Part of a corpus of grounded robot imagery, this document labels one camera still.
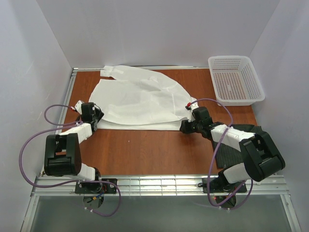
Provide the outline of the white long sleeve shirt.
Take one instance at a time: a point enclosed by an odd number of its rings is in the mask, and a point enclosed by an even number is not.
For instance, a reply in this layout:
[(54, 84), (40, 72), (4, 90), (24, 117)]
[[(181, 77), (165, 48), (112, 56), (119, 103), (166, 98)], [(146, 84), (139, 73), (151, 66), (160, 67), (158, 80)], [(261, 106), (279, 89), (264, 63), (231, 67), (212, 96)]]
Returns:
[(99, 129), (178, 131), (195, 101), (177, 81), (151, 70), (104, 66), (90, 95), (104, 113)]

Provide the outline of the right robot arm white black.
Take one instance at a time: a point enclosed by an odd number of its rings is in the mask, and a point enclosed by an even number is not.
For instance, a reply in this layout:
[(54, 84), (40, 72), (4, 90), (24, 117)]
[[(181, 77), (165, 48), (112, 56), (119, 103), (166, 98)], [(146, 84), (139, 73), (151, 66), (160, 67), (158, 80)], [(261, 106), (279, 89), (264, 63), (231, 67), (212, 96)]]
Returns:
[(213, 122), (206, 107), (194, 109), (192, 115), (192, 120), (181, 122), (182, 133), (199, 133), (217, 145), (237, 150), (242, 157), (239, 164), (224, 168), (217, 178), (201, 185), (209, 192), (225, 190), (249, 179), (260, 182), (285, 168), (285, 161), (267, 132), (245, 132), (222, 122)]

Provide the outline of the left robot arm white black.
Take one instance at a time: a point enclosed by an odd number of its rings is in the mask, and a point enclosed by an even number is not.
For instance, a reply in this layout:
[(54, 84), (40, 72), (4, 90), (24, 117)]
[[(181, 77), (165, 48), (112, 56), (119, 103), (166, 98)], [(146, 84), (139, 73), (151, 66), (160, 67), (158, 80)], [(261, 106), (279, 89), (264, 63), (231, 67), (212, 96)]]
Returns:
[(46, 138), (44, 171), (48, 176), (98, 181), (98, 170), (82, 163), (80, 144), (97, 131), (104, 113), (93, 102), (78, 101), (72, 109), (80, 114), (80, 119), (72, 123), (73, 127)]

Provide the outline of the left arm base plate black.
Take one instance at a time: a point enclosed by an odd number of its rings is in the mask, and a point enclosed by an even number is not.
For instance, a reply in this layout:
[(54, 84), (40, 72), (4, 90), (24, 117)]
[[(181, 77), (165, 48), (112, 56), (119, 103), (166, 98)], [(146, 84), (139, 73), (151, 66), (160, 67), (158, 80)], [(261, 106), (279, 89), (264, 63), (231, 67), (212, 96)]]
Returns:
[(102, 181), (110, 182), (110, 184), (104, 183), (80, 183), (76, 184), (74, 193), (76, 194), (115, 194), (117, 192), (114, 185), (117, 185), (118, 179), (116, 178), (109, 178), (109, 179), (102, 179)]

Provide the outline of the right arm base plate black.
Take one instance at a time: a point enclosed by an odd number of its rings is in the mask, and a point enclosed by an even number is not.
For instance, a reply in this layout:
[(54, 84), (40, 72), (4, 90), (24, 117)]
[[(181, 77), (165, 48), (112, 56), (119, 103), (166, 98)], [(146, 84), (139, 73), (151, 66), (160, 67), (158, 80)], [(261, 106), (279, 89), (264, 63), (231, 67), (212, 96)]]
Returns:
[(210, 180), (210, 191), (207, 189), (207, 178), (202, 178), (202, 182), (198, 183), (197, 186), (202, 188), (204, 193), (232, 193), (238, 186), (240, 186), (238, 190), (239, 193), (247, 192), (246, 185), (241, 184), (241, 182), (223, 186), (223, 184), (219, 184), (219, 182), (216, 181), (216, 178), (211, 178)]

